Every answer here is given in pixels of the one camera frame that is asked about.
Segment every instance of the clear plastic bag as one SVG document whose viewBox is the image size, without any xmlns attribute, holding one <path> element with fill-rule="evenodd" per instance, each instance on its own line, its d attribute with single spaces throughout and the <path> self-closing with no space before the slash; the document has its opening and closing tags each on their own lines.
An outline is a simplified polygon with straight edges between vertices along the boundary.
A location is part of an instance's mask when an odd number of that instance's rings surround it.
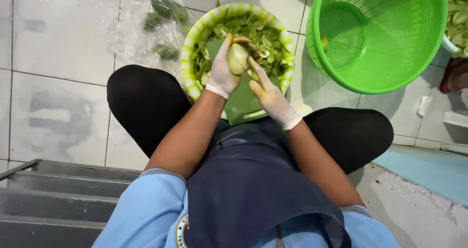
<svg viewBox="0 0 468 248">
<path fill-rule="evenodd" d="M 186 89 L 180 53 L 195 20 L 175 0 L 121 0 L 106 28 L 109 49 L 126 64 L 162 69 Z"/>
</svg>

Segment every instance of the white container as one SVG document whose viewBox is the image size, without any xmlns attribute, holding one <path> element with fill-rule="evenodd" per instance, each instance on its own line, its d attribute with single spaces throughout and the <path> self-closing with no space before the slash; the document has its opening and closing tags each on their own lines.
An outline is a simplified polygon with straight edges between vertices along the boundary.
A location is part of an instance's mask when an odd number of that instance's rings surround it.
<svg viewBox="0 0 468 248">
<path fill-rule="evenodd" d="M 444 39 L 442 40 L 442 46 L 446 48 L 450 53 L 456 53 L 460 48 L 453 45 L 452 42 L 448 39 L 447 35 L 444 34 Z M 459 57 L 468 58 L 466 55 L 460 55 Z"/>
</svg>

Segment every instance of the light blue uniform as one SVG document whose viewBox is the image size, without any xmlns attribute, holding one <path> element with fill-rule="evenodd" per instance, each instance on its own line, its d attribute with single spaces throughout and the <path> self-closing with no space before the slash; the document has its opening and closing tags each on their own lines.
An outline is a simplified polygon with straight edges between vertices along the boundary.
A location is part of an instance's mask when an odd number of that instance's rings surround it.
<svg viewBox="0 0 468 248">
<path fill-rule="evenodd" d="M 188 194 L 183 177 L 163 169 L 142 173 L 120 196 L 93 248 L 186 248 Z M 358 205 L 342 208 L 353 248 L 399 248 L 390 231 Z M 253 248 L 328 248 L 320 227 L 297 216 L 267 231 Z"/>
</svg>

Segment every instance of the white and green striped basin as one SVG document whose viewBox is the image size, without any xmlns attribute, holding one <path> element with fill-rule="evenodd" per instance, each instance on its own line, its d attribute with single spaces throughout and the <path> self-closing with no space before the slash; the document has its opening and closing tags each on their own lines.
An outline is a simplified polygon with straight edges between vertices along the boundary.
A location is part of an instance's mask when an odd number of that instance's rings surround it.
<svg viewBox="0 0 468 248">
<path fill-rule="evenodd" d="M 270 12 L 266 11 L 259 6 L 255 6 L 249 3 L 231 3 L 216 7 L 210 12 L 205 13 L 190 30 L 187 38 L 184 42 L 184 47 L 182 49 L 181 61 L 182 61 L 182 76 L 184 78 L 185 85 L 189 90 L 190 96 L 193 100 L 197 100 L 200 96 L 202 89 L 196 84 L 195 75 L 193 74 L 193 61 L 190 59 L 193 46 L 197 42 L 198 36 L 203 32 L 205 27 L 209 24 L 216 24 L 224 15 L 227 10 L 227 18 L 234 16 L 241 16 L 247 12 L 252 12 L 256 14 L 260 19 L 262 19 L 265 24 L 270 27 L 277 28 L 281 30 L 281 35 L 279 36 L 279 41 L 285 46 L 289 53 L 285 54 L 284 59 L 291 65 L 294 65 L 294 48 L 292 44 L 291 37 L 289 36 L 286 28 L 281 24 L 281 22 Z M 279 78 L 281 84 L 281 91 L 283 94 L 286 94 L 286 91 L 289 88 L 289 84 L 292 80 L 292 73 L 294 72 L 294 66 L 289 67 L 288 71 Z M 249 117 L 256 116 L 258 114 L 264 114 L 263 111 L 254 113 L 254 115 L 249 114 Z"/>
</svg>

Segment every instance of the sleeve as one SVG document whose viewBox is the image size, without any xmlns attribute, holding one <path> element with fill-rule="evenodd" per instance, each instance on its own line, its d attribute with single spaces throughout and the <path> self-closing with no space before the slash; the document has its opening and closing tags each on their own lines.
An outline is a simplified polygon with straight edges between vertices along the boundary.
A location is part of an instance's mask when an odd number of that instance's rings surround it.
<svg viewBox="0 0 468 248">
<path fill-rule="evenodd" d="M 93 248 L 161 248 L 184 205 L 186 181 L 167 170 L 149 169 L 122 193 Z"/>
<path fill-rule="evenodd" d="M 353 247 L 401 248 L 387 227 L 372 219 L 365 207 L 352 205 L 340 209 Z"/>
</svg>

